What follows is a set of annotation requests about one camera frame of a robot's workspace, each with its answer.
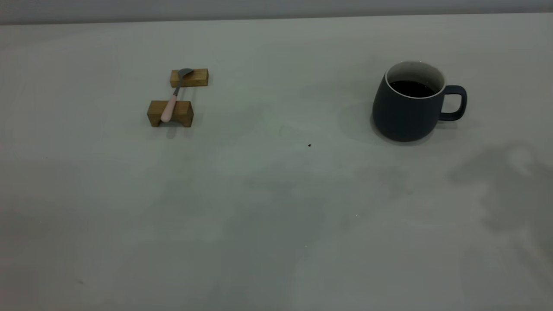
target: dark gray mug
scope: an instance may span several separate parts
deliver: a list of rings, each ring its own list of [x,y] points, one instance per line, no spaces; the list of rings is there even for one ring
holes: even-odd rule
[[[407,87],[402,89],[397,86],[405,83],[408,83]],[[417,86],[427,88],[429,93],[420,92]],[[461,107],[457,111],[441,112],[446,94],[461,95]],[[384,136],[399,142],[410,142],[432,132],[438,120],[460,119],[466,107],[465,89],[458,85],[446,85],[445,77],[438,68],[421,61],[402,61],[388,69],[380,82],[374,98],[373,120]]]

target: spoon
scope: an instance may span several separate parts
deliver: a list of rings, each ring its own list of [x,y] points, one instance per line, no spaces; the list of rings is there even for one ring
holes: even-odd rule
[[[167,106],[165,106],[165,109],[161,114],[161,120],[163,122],[171,121],[171,116],[173,116],[173,110],[175,110],[176,96],[179,94],[179,89],[180,89],[180,85],[182,84],[182,79],[184,78],[185,75],[193,71],[194,71],[193,69],[184,68],[179,70],[179,72],[177,72],[177,75],[179,76],[179,84],[176,86],[173,96],[171,96],[171,99],[169,100],[169,102],[167,103]]]

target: gray wall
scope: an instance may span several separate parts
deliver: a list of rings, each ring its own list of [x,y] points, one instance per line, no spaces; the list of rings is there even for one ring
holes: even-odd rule
[[[553,0],[0,0],[0,23],[543,12]]]

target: black coffee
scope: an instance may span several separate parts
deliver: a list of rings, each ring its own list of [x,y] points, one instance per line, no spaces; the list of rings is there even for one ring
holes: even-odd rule
[[[436,93],[428,86],[415,81],[396,81],[392,82],[390,86],[398,93],[410,97],[429,97]]]

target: spoon handle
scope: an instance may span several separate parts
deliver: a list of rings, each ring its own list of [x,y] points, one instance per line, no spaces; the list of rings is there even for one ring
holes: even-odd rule
[[[165,106],[163,113],[161,114],[161,120],[163,122],[169,122],[171,120],[171,117],[173,116],[173,110],[175,110],[175,103],[176,103],[176,95],[173,95],[171,96],[171,99],[167,103],[167,106]]]

